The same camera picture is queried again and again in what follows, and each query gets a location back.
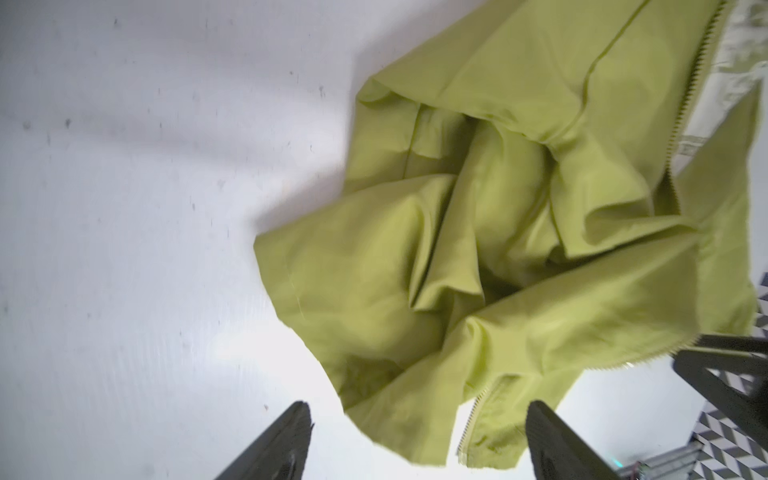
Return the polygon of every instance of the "checkered floor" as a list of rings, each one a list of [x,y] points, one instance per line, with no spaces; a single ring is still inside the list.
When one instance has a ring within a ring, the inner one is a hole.
[[[768,338],[768,275],[758,289],[760,311],[756,315],[753,336]],[[753,378],[748,375],[734,375],[730,372],[714,372],[725,383],[741,392],[749,392]],[[701,442],[699,461],[690,473],[691,480],[706,478],[745,478],[764,480],[768,478],[768,452],[760,448],[739,427],[731,422],[711,403],[704,406],[699,421],[694,427],[694,441]]]

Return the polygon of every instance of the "jacket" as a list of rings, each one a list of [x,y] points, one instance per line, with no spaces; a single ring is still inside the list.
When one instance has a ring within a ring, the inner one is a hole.
[[[490,0],[372,76],[341,198],[256,238],[368,437],[510,468],[534,399],[753,321],[759,0]]]

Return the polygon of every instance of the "white table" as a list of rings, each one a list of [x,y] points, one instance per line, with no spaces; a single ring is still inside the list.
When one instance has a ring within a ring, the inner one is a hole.
[[[360,435],[250,250],[338,194],[365,77],[478,3],[3,2],[0,477],[212,479],[305,399],[309,480],[532,478]],[[627,462],[701,404],[661,360],[590,372],[558,411]]]

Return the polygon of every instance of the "green jacket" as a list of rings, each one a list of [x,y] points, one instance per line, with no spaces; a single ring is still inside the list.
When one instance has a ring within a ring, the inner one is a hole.
[[[443,465],[477,396],[509,468],[584,369],[749,329],[765,6],[491,0],[369,79],[343,196],[254,244],[361,431]]]

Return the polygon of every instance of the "zipper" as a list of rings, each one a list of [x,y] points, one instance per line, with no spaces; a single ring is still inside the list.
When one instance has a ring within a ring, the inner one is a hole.
[[[714,47],[717,46],[716,40],[720,37],[723,21],[727,18],[727,15],[725,15],[726,11],[729,10],[727,7],[733,2],[734,0],[722,0],[717,6],[717,9],[712,16],[707,29],[704,31],[704,35],[701,39],[701,45],[699,46],[699,51],[696,56],[696,61],[694,62],[694,68],[688,82],[688,88],[685,95],[683,96],[683,102],[680,105],[680,110],[677,113],[677,119],[674,122],[670,140],[667,144],[667,159],[665,162],[666,172],[667,177],[669,178],[670,188],[672,190],[675,203],[677,204],[677,208],[680,213],[682,213],[680,211],[682,210],[682,206],[680,203],[680,196],[677,190],[677,185],[675,183],[675,178],[672,172],[672,157],[674,156],[675,152],[677,152],[680,143],[680,135],[684,131],[684,128],[687,126],[690,113],[696,105],[696,100],[698,99],[698,94],[700,93],[702,84],[704,80],[706,80],[707,74],[709,74],[710,66],[712,63],[712,55],[715,52]],[[695,346],[700,337],[700,334],[696,334],[688,339],[678,342],[675,345],[668,346],[665,349],[660,349],[656,353],[643,355],[639,359],[622,360],[621,362],[614,365],[599,366],[590,368],[588,370],[616,370],[621,368],[631,368],[636,365],[652,362],[662,356],[674,355],[683,349]],[[475,424],[477,423],[480,411],[482,410],[483,405],[488,401],[488,397],[495,389],[497,383],[498,380],[494,380],[489,386],[485,387],[480,392],[480,395],[478,395],[475,399],[475,404],[472,405],[472,410],[469,413],[469,420],[467,421],[466,427],[464,427],[462,438],[458,443],[458,463],[461,465],[468,464],[469,439],[472,437],[472,433],[475,429]]]

